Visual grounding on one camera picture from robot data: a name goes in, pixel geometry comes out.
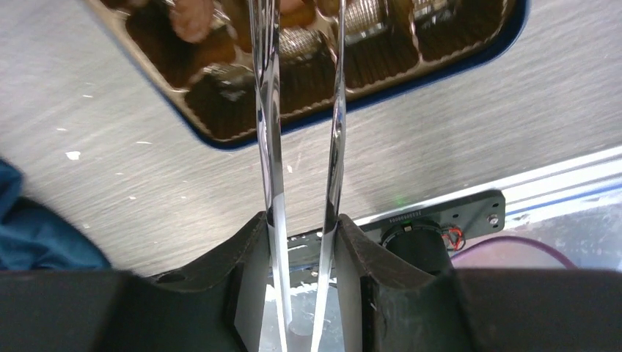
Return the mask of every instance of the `blue fabric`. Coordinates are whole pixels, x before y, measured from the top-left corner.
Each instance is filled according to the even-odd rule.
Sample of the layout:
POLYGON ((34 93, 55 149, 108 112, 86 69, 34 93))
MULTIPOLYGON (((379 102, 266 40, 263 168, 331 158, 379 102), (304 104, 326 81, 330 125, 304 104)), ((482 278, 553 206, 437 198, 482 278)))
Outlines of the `blue fabric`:
POLYGON ((18 170, 0 161, 0 270, 110 268, 103 253, 66 221, 20 198, 18 170))

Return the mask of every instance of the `brushed metal surface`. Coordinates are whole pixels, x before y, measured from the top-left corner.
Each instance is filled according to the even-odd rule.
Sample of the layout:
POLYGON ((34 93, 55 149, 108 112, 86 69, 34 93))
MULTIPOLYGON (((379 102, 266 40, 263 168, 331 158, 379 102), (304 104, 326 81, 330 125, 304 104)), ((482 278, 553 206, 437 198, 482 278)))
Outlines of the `brushed metal surface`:
MULTIPOLYGON (((349 114, 342 211, 622 144, 620 18, 619 0, 534 0, 498 60, 349 114)), ((0 156, 117 267, 184 264, 264 208, 257 147, 201 145, 80 1, 0 1, 0 31, 0 156)), ((321 225, 329 134, 325 122, 283 138, 292 234, 321 225)))

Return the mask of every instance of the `screw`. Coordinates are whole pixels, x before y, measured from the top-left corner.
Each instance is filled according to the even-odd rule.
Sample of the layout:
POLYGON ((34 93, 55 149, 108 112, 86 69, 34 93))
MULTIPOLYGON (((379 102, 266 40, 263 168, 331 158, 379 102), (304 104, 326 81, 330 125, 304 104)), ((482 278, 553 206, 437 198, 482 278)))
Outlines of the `screw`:
POLYGON ((488 223, 490 225, 496 225, 499 224, 499 216, 497 216, 497 214, 491 214, 488 216, 488 223))

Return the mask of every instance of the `brown plastic tray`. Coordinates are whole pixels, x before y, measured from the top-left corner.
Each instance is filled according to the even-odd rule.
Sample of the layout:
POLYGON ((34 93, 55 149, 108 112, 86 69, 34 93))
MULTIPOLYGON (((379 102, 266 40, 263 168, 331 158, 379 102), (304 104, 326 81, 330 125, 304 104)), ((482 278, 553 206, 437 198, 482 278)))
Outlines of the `brown plastic tray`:
MULTIPOLYGON (((172 0, 85 0, 202 138, 255 138, 245 0, 216 1, 210 34, 181 40, 172 0)), ((304 0, 281 17, 282 127, 332 104, 337 2, 304 0)), ((346 10, 345 84, 356 100, 439 70, 487 46, 513 0, 353 0, 346 10)))

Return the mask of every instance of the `chrome tong arm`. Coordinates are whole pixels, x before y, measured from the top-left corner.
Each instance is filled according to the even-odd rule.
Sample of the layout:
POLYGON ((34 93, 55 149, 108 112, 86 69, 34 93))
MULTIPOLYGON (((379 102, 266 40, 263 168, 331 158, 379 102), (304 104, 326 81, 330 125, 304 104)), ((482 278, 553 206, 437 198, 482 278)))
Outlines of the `chrome tong arm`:
POLYGON ((272 277, 277 291, 277 319, 283 352, 292 321, 288 237, 281 155, 279 87, 279 0, 249 0, 257 140, 266 197, 272 277))
POLYGON ((343 53, 345 50, 345 0, 339 3, 339 21, 337 32, 337 67, 334 77, 334 106, 332 115, 331 147, 329 174, 326 181, 326 209, 322 227, 320 248, 320 268, 318 269, 318 295, 315 300, 315 317, 311 351, 317 352, 326 314, 326 300, 329 293, 329 280, 332 267, 334 235, 339 220, 339 203, 343 186, 343 156, 345 153, 345 77, 343 71, 343 53))

